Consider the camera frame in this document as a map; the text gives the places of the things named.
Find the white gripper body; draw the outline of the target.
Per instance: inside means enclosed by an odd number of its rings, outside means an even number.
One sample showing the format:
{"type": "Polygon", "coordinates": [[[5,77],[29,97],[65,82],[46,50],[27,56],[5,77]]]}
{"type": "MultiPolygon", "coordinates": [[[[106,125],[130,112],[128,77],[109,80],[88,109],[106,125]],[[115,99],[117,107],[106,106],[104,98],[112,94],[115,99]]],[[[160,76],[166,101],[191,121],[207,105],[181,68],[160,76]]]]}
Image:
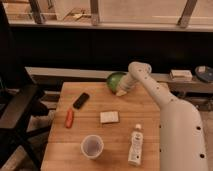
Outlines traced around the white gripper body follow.
{"type": "Polygon", "coordinates": [[[135,84],[136,80],[130,74],[124,75],[117,85],[116,95],[123,96],[127,94],[134,87],[135,84]]]}

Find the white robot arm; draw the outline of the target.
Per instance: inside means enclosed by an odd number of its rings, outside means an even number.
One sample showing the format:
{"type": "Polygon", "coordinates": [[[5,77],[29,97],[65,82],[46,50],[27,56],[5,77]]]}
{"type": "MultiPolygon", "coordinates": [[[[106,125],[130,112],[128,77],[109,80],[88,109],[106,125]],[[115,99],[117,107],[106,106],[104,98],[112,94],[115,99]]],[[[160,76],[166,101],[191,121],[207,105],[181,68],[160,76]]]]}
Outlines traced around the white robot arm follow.
{"type": "Polygon", "coordinates": [[[151,77],[148,63],[131,62],[128,73],[119,81],[119,95],[129,92],[139,82],[160,109],[160,171],[209,171],[198,109],[173,95],[151,77]]]}

